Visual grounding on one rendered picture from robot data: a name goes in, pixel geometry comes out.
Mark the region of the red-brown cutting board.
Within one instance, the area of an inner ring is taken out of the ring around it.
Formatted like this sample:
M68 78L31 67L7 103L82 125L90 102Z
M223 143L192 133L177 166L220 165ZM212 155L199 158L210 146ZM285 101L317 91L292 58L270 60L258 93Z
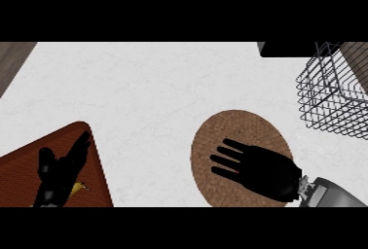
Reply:
M37 175L38 149L51 149L56 158L71 150L81 135L91 132L85 122L74 122L23 145L0 158L0 206L23 207L34 204L40 185ZM93 136L88 136L85 164L78 174L78 182L85 184L69 197L66 207L112 207L102 164Z

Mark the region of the black appliance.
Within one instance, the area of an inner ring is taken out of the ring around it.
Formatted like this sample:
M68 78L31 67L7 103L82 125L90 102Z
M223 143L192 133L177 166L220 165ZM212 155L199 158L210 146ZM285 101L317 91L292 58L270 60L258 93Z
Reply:
M313 57L329 56L343 42L258 42L261 57Z

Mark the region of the round brown woven placemat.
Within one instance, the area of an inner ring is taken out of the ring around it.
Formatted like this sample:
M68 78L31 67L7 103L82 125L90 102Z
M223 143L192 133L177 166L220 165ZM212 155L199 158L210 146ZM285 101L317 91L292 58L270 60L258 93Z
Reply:
M218 147L235 149L223 143L224 139L258 146L292 159L282 134L258 115L241 110L227 110L212 115L195 132L189 156L193 181L207 203L212 207L285 207L283 202L254 193L239 183L211 172L212 166L232 171L210 160L211 155L232 159L217 152Z

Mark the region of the yellow bell pepper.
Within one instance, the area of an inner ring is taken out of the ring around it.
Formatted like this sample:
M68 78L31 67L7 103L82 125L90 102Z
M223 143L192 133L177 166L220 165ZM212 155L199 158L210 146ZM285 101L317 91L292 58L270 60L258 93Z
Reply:
M72 190L71 190L71 195L74 195L79 190L87 190L88 191L88 187L82 182L75 182Z

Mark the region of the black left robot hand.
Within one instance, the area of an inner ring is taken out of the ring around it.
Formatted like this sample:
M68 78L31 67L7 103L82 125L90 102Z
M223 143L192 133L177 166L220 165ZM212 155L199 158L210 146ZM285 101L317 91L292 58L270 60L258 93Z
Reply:
M78 173L85 164L87 149L90 146L88 132L79 135L74 146L59 159L50 148L38 150L37 175L40 186L37 190L34 207L62 207L68 201Z

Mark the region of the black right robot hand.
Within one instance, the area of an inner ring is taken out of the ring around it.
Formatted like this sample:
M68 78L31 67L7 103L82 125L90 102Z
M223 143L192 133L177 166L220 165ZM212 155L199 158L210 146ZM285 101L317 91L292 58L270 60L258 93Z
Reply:
M224 139L223 143L232 148L218 146L217 152L232 159L211 155L210 160L230 168L232 171L212 166L211 172L275 201L297 200L301 169L292 160L282 154L261 147L241 144L232 139Z

